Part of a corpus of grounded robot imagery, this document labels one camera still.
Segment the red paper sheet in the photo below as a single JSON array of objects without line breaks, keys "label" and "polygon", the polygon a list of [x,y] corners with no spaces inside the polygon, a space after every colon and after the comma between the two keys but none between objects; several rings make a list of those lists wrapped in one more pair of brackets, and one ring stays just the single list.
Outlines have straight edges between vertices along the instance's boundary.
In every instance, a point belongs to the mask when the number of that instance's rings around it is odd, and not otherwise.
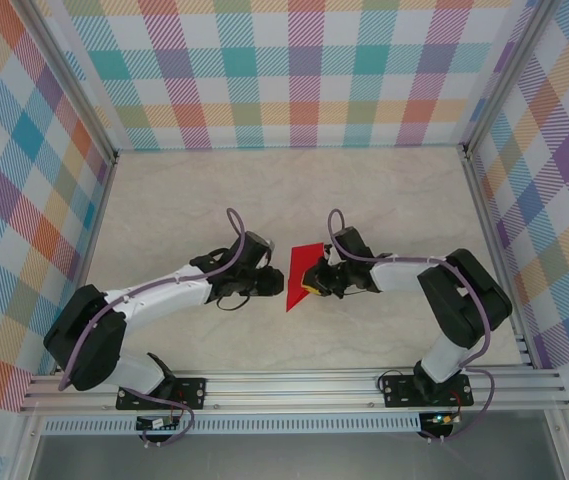
[{"label": "red paper sheet", "polygon": [[311,267],[317,264],[323,255],[323,243],[299,245],[291,249],[286,312],[290,312],[310,294],[310,292],[302,286],[303,277]]}]

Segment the grey metal panel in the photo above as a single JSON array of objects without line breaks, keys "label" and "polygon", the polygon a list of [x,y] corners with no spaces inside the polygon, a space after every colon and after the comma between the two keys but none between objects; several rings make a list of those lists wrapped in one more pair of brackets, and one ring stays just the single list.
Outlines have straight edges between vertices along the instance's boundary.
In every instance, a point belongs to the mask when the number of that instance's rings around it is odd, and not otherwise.
[{"label": "grey metal panel", "polygon": [[413,436],[210,435],[144,448],[129,436],[47,436],[29,480],[564,480],[536,441],[495,453],[470,439]]}]

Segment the aluminium mounting rail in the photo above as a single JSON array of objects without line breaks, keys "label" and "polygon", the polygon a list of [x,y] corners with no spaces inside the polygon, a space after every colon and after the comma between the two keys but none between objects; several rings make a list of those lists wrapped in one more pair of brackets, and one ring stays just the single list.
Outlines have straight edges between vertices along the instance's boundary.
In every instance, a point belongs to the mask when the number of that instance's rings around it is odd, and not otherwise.
[{"label": "aluminium mounting rail", "polygon": [[[470,411],[485,403],[495,411],[547,410],[569,407],[569,394],[555,370],[489,367],[468,378],[474,397]],[[203,412],[221,413],[350,413],[383,411],[376,387],[379,369],[293,371],[183,371],[183,378],[205,378]],[[60,375],[31,380],[20,412],[31,415],[115,414],[117,388],[100,385],[86,392],[58,389]]]}]

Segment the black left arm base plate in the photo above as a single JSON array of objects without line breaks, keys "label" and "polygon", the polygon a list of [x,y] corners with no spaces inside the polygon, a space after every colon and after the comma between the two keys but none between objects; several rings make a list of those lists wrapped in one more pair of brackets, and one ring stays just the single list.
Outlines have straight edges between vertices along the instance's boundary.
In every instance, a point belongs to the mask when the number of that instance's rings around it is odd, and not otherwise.
[{"label": "black left arm base plate", "polygon": [[206,395],[205,378],[175,378],[164,380],[152,392],[140,395],[127,389],[118,390],[117,410],[168,410],[176,404],[201,410]]}]

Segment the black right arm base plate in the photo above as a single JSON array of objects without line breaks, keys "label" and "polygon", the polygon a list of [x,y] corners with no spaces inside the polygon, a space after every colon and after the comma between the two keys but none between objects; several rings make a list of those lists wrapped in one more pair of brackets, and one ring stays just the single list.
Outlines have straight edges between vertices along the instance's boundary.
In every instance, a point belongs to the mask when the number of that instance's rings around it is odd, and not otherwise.
[{"label": "black right arm base plate", "polygon": [[474,397],[467,375],[458,374],[435,387],[434,393],[423,394],[414,375],[384,375],[378,386],[387,408],[399,407],[468,407]]}]

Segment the aluminium table side rail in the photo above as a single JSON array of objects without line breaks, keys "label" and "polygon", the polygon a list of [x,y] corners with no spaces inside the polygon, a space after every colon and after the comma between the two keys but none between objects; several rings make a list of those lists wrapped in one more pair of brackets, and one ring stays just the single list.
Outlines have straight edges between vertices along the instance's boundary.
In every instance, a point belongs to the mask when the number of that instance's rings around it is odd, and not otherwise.
[{"label": "aluminium table side rail", "polygon": [[520,350],[522,363],[530,368],[538,368],[538,358],[535,346],[530,344],[528,325],[522,316],[522,307],[516,292],[515,285],[507,270],[506,256],[503,252],[496,226],[492,222],[487,199],[476,171],[475,163],[471,156],[464,150],[464,146],[458,148],[462,170],[465,175],[473,203],[479,217],[483,236],[489,251],[498,283],[510,298],[513,312],[510,323],[515,335],[515,341]]},{"label": "aluminium table side rail", "polygon": [[79,269],[76,275],[77,287],[83,286],[86,283],[90,271],[91,262],[93,260],[94,252],[100,234],[100,229],[103,223],[105,211],[108,205],[108,200],[115,179],[119,158],[120,158],[120,152],[118,150],[115,150],[113,152],[113,158],[106,171],[102,197],[100,199],[98,209],[96,210],[96,214],[93,219],[92,227],[90,230],[90,236],[87,243],[87,249],[85,255],[82,257],[81,263],[79,264]]}]

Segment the aluminium frame post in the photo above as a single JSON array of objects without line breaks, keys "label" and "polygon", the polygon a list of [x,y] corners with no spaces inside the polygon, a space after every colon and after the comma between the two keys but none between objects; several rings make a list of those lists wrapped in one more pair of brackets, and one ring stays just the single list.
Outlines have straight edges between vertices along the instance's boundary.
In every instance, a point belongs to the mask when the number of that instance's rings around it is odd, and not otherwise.
[{"label": "aluminium frame post", "polygon": [[63,50],[58,46],[54,35],[48,28],[34,0],[9,0],[25,27],[33,37],[36,45],[44,56],[47,65],[67,94],[79,118],[83,121],[91,139],[97,145],[100,153],[115,165],[118,153],[102,123],[90,105],[77,76],[73,72]]},{"label": "aluminium frame post", "polygon": [[561,1],[513,0],[453,134],[462,161],[473,159]]}]

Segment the aluminium frame leg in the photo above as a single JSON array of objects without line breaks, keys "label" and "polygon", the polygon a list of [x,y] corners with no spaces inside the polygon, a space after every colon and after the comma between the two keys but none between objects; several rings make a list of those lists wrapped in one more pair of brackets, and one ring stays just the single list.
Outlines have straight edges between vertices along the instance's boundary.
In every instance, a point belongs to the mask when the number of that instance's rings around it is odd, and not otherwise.
[{"label": "aluminium frame leg", "polygon": [[8,480],[29,480],[40,442],[41,431],[41,417],[34,415],[25,417]]},{"label": "aluminium frame leg", "polygon": [[569,480],[569,425],[562,410],[546,410],[545,418],[565,480]]}]

